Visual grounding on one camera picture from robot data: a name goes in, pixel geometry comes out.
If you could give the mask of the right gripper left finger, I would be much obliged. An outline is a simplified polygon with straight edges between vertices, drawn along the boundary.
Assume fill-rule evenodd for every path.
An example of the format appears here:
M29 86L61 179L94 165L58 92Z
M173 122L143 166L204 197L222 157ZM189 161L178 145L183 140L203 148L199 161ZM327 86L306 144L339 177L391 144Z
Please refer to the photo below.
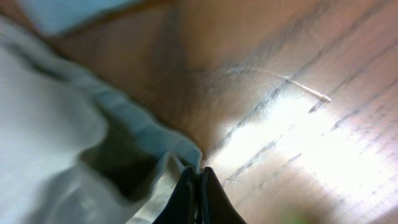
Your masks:
M192 167L186 168L169 201L153 224L194 224L197 175Z

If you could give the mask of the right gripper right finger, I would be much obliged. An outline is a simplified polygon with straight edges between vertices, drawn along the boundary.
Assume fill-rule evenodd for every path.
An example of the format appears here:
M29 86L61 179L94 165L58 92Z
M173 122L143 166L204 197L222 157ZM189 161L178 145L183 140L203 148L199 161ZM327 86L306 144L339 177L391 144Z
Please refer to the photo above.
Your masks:
M204 224L246 224L211 167L205 167L200 174L200 204Z

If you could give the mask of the khaki cargo shorts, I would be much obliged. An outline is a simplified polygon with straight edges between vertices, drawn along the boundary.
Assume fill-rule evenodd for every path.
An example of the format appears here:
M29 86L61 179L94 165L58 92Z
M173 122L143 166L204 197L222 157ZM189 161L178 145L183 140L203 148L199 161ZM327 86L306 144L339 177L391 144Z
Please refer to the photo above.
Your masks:
M1 222L150 223L199 148L1 18Z

